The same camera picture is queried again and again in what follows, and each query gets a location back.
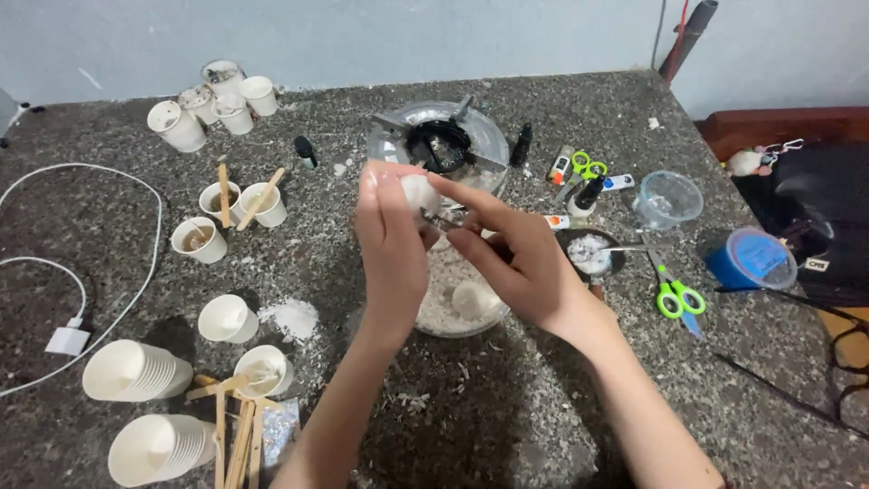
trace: power adapter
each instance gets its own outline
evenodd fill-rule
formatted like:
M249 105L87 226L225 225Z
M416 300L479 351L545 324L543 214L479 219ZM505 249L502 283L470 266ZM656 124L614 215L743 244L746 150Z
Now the power adapter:
M77 357L82 354L84 346L88 344L89 332L78 329L82 325L81 318L72 318L64 327L57 328L51 335L51 341L45 347L48 353L64 353Z

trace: white powder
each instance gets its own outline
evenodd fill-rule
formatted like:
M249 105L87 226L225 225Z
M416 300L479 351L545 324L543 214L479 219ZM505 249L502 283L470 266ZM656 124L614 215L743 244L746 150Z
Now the white powder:
M576 268L588 275L607 271L613 262L610 251L597 252L609 246L609 241L601 236L587 234L576 238L567 246L567 257Z
M277 329L284 334L284 343L296 339L304 341L314 335L319 315L311 304L287 296L279 305L260 309L256 316L260 321L273 319Z
M428 291L416 316L416 325L435 335L457 335L483 328L507 315L509 309L498 301L496 307L475 320L459 316L453 307L453 291L465 281L486 284L483 276L459 252L449 247L428 254Z

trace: stove burner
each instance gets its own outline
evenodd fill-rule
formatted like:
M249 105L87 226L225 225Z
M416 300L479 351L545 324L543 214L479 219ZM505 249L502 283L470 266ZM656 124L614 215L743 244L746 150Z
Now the stove burner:
M408 131L406 147L414 164L423 162L426 170L438 174L456 171L472 159L471 138L452 118L417 124Z

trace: gray pipe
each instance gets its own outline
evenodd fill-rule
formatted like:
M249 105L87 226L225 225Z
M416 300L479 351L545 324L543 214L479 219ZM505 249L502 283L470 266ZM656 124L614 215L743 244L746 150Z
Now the gray pipe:
M682 36L679 53L673 53L674 50L671 49L670 53L667 54L667 59L664 60L664 63L660 66L660 69L658 69L658 73L660 73L665 80L668 77L672 80L673 77L676 76L676 72L679 71L679 68L681 68L683 63L685 63L688 53L690 53L694 45L697 44L697 39L700 39L700 35L703 34L704 30L706 30L706 26L709 25L709 20L717 9L718 2L715 0L703 0L694 8L694 12L691 13L691 18L689 18L688 22L685 23L685 34Z

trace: holographic glitter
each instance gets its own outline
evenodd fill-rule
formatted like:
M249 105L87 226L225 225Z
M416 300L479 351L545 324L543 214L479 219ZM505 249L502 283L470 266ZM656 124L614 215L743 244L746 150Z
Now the holographic glitter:
M300 431L299 399L281 402L283 409L266 407L262 412L262 456L265 468L283 460L284 447L295 441Z

